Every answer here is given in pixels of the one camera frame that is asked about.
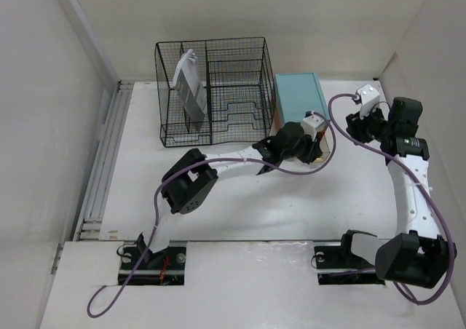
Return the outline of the grey packaged notebook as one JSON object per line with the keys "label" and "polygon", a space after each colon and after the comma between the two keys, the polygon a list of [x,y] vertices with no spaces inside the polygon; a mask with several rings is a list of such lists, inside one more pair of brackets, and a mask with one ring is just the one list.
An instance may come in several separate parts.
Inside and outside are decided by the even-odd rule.
{"label": "grey packaged notebook", "polygon": [[173,86],[189,116],[190,123],[199,132],[208,113],[208,97],[197,68],[193,49],[184,53],[175,68]]}

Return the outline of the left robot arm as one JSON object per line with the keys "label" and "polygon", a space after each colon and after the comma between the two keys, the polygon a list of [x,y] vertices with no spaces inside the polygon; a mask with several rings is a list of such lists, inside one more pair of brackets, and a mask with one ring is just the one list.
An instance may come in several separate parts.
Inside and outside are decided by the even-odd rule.
{"label": "left robot arm", "polygon": [[173,215],[194,212],[205,201],[219,181],[243,175],[263,175],[278,170],[290,175],[307,172],[285,170],[280,165],[288,159],[298,159],[308,165],[323,153],[320,141],[323,132],[305,130],[298,122],[286,123],[275,135],[264,138],[241,151],[227,154],[204,154],[198,148],[187,151],[162,177],[154,193],[154,227],[149,238],[140,234],[136,240],[138,260],[146,268],[161,264],[167,245],[156,246],[157,230],[161,223],[158,197],[169,205]]}

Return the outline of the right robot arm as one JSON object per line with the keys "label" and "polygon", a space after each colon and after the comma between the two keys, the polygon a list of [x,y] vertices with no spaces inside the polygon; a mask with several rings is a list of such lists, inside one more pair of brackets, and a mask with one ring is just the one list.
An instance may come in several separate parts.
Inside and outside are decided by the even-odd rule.
{"label": "right robot arm", "polygon": [[380,143],[395,193],[397,229],[387,242],[349,230],[337,257],[345,266],[363,259],[381,280],[432,289],[447,272],[451,254],[428,202],[430,154],[426,140],[416,136],[422,104],[394,98],[385,116],[377,96],[357,96],[355,102],[360,110],[347,116],[347,133],[361,143]]}

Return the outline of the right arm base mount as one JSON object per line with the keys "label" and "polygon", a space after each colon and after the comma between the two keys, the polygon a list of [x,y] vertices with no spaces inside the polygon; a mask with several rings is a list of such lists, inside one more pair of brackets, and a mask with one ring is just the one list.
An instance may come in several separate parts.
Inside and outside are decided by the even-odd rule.
{"label": "right arm base mount", "polygon": [[319,285],[384,285],[375,271],[376,252],[384,241],[376,235],[347,230],[337,241],[314,244],[311,266]]}

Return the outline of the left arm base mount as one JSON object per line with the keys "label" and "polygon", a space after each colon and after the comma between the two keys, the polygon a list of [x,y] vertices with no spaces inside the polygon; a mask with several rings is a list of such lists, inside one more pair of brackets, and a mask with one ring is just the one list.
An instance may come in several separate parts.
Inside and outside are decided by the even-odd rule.
{"label": "left arm base mount", "polygon": [[[120,257],[117,282],[123,285],[143,252],[146,243],[142,236],[135,242],[124,243],[116,254]],[[128,285],[182,286],[185,280],[186,242],[171,242],[157,253],[147,252]]]}

